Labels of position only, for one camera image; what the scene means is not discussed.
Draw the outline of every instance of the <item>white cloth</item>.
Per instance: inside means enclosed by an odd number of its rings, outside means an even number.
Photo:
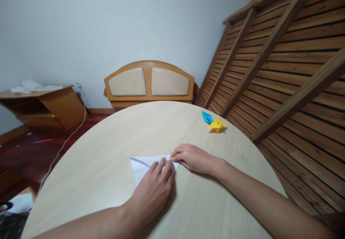
[[[166,161],[164,163],[163,170],[165,168],[166,162],[169,160],[170,155],[163,155],[163,156],[131,156],[130,157],[130,163],[132,164],[132,168],[134,171],[135,176],[135,182],[137,185],[141,181],[141,179],[144,177],[144,175],[147,173],[147,171],[150,169],[151,165],[156,162],[160,161],[163,157],[165,157]],[[179,162],[173,162],[171,165],[171,169],[173,172],[179,167]]]
[[[8,212],[15,214],[28,212],[33,206],[32,193],[17,195],[10,202],[13,203],[13,207]]]
[[[62,89],[62,86],[42,86],[32,80],[24,80],[22,86],[11,88],[12,93],[30,94],[31,92],[44,92]]]

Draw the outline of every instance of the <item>person's left hand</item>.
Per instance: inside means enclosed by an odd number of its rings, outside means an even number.
[[[172,162],[168,161],[162,171],[164,163],[165,158],[162,158],[152,164],[127,202],[135,212],[134,218],[140,219],[143,226],[161,212],[170,194],[174,179]]]

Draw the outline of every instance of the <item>table top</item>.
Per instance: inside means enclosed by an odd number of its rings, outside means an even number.
[[[72,85],[63,85],[62,89],[73,87]],[[59,90],[51,90],[44,92],[32,92],[29,94],[24,93],[12,93],[11,90],[0,92],[0,99],[18,99],[18,98],[31,98],[31,97],[40,97],[42,95],[50,94]]]
[[[135,189],[130,156],[167,155],[190,143],[286,193],[255,145],[229,121],[221,133],[207,129],[201,107],[172,101],[138,104],[107,117],[66,152],[43,186],[22,238],[78,217],[119,206]],[[180,165],[167,206],[139,238],[271,238],[219,182]]]

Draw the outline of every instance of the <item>power cord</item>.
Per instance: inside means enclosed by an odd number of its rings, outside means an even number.
[[[79,88],[80,88],[80,91],[81,91],[81,92],[83,93],[83,95],[85,96],[85,101],[86,101],[86,100],[87,100],[87,97],[86,97],[84,91],[82,90],[81,87],[79,87]],[[60,148],[60,150],[58,151],[58,153],[57,153],[57,155],[56,155],[56,158],[53,160],[53,162],[51,162],[47,174],[44,176],[43,180],[41,181],[40,188],[38,189],[38,194],[40,193],[43,184],[45,183],[45,181],[46,181],[48,175],[50,174],[53,164],[54,164],[55,161],[58,159],[61,150],[65,147],[67,141],[69,141],[69,139],[80,129],[80,127],[83,126],[83,124],[84,124],[84,122],[85,122],[85,119],[86,119],[85,101],[84,101],[84,110],[85,110],[85,112],[84,112],[84,120],[83,120],[82,124],[80,124],[80,126],[79,126],[79,127],[68,137],[68,139],[67,139],[67,140],[65,141],[65,143],[62,145],[62,148]]]

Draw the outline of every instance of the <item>person's right hand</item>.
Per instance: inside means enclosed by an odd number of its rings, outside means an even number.
[[[167,161],[162,171],[164,164],[165,158],[159,163],[154,162],[139,182],[132,197],[125,203],[133,210],[133,218],[138,219],[141,226],[148,224],[161,212],[170,194],[174,180],[172,162]]]
[[[170,155],[171,161],[180,161],[189,170],[211,174],[218,157],[191,144],[180,144]]]

